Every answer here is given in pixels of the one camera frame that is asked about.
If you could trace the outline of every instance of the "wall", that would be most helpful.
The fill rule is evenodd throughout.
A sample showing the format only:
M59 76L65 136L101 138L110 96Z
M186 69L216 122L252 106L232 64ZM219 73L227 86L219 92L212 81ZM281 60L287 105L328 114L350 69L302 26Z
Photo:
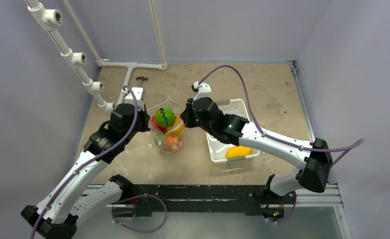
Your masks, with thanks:
M98 67L61 2L43 3L63 13L59 31L74 51L87 53L85 69L96 79ZM90 100L25 1L0 1L0 238L29 237L20 212L72 165Z
M390 0L333 0L298 60L318 137L366 139L334 167L353 237L390 238Z
M297 59L330 0L156 0L168 61ZM102 58L160 61L148 0L71 1Z

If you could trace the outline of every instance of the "clear plastic bag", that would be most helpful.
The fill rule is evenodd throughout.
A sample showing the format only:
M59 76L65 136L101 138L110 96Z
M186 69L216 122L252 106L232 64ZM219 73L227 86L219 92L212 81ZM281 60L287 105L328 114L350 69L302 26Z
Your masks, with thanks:
M173 112L174 119L171 119L169 109ZM147 113L151 117L149 121L149 127L151 129L150 134L160 151L173 152L182 146L185 125L183 120L180 118L180 114L184 110L185 107L173 101L170 96L163 103L147 109ZM163 121L161 121L163 125L160 125L157 122L155 118L156 115L159 118L164 118Z

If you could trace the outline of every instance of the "beige table surface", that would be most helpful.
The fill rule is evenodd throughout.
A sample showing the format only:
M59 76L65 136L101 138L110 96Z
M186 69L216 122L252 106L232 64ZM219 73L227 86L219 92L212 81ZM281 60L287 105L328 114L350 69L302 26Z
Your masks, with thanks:
M137 86L135 77L145 76L145 104L149 108L168 96L184 105L194 93L191 85L219 64L170 64L167 71L136 69L130 86ZM232 64L244 77L252 110L262 127L289 137L308 140L308 130L295 82L286 64ZM104 67L99 80L104 84L101 95L107 102L117 102L126 68ZM228 68L213 73L207 80L213 100L244 99L237 75ZM95 100L82 134L79 152L89 136L108 120ZM171 155L159 152L148 133L138 133L123 153L94 180L104 184L121 174L135 184L265 184L269 175L283 173L293 167L285 161L261 152L244 161L214 164L209 156L205 132L186 129L183 146Z

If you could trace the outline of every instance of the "red fruit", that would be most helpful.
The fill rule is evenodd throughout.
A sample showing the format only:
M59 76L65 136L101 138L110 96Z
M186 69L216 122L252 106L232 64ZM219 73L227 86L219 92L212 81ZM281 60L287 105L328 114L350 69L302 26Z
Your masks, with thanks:
M155 118L154 118L154 116L153 117L151 117L151 124L155 127L155 128L157 128L159 131L161 131L161 132L166 132L166 127L161 127L161 126L159 126L158 124L157 124L157 122L155 121Z

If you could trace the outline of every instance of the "hammer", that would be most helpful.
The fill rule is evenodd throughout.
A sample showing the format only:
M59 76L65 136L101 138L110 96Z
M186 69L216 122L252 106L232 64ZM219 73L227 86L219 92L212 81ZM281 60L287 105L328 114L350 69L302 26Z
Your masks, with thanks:
M148 77L140 76L140 77L135 78L135 80L139 80L139 86L138 87L141 87L143 81L148 81Z

